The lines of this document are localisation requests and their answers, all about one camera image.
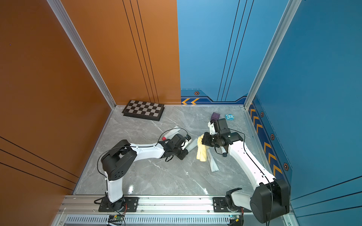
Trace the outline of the purple cap toothpaste tube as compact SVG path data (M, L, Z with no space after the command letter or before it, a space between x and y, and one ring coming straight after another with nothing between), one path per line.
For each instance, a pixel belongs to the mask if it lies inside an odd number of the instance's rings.
M211 169L211 171L212 171L212 172L219 171L219 168L218 168L218 166L217 166L217 163L216 163L216 161L214 160L214 158L213 158L213 156L212 156L211 151L210 151L209 148L206 150L206 155L207 155L207 159L208 159L209 164L210 164L210 169Z

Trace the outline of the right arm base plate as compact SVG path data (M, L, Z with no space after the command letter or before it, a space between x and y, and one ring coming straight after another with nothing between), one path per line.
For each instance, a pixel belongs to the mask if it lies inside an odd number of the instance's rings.
M238 204L241 206L237 206L235 202L231 198L227 198L226 196L213 197L213 208L216 213L241 213L242 210L246 213L251 213L250 207L250 196L242 196L240 200L238 200Z

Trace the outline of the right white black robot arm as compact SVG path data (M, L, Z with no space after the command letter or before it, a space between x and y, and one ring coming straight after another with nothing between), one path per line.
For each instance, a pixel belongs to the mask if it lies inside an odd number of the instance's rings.
M233 157L253 186L247 195L241 188L226 193L217 207L230 212L249 210L260 223L267 223L290 212L290 188L286 181L276 179L249 151L241 133L230 129L225 119L211 120L209 131L204 133L202 144L224 148Z

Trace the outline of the black cap toothpaste tube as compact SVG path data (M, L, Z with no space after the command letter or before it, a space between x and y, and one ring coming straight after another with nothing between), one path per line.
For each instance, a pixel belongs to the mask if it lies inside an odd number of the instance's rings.
M221 150L221 153L222 153L222 156L223 157L227 157L228 156L228 153L226 151L226 149L224 147L220 147L220 150Z

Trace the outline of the yellow microfibre cloth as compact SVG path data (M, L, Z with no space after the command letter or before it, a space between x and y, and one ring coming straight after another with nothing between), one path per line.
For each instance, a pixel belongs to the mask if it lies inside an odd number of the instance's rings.
M207 161L207 148L206 146L202 143L202 140L204 138L204 135L199 136L198 140L197 140L197 146L198 146L198 150L197 150L197 160L200 160L201 162L206 162Z

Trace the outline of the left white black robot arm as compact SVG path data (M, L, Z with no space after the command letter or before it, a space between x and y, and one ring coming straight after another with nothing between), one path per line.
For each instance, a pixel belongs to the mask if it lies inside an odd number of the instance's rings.
M126 139L118 142L100 159L107 182L107 200L111 204L123 205L123 176L134 162L145 159L165 159L168 162L175 156L183 160L188 154L186 147L190 141L190 135L177 133L172 138L149 145L132 144Z

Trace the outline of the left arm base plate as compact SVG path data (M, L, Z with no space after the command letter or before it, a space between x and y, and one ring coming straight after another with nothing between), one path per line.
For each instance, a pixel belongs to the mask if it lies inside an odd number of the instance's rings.
M99 212L136 212L139 198L135 196L122 197L120 200L111 202L107 196L94 201L99 205Z

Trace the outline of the green cap toothpaste tube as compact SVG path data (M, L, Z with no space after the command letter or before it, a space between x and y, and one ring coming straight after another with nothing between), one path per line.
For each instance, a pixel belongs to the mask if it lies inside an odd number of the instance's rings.
M197 146L198 146L198 140L194 139L194 140L192 140L191 142L188 143L188 145L185 147L185 150L190 152L193 149L195 149Z

